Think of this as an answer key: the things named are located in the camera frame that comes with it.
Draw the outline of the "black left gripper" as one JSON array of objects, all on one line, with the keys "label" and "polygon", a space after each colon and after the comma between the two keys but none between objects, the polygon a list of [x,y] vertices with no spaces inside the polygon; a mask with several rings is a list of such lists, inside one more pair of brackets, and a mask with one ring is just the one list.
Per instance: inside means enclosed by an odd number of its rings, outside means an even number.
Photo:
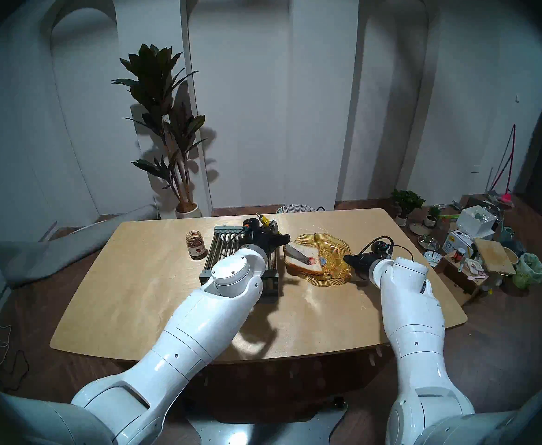
[{"label": "black left gripper", "polygon": [[247,244],[260,248],[269,257],[277,248],[290,243],[289,234],[273,233],[269,230],[251,230],[247,233]]}]

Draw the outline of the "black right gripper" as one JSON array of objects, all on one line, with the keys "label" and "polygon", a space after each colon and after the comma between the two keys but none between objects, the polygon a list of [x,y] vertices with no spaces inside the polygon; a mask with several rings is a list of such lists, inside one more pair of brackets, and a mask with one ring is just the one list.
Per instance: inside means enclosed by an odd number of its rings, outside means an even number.
[{"label": "black right gripper", "polygon": [[343,262],[347,263],[362,280],[371,280],[376,264],[383,260],[380,254],[362,253],[357,255],[344,255]]}]

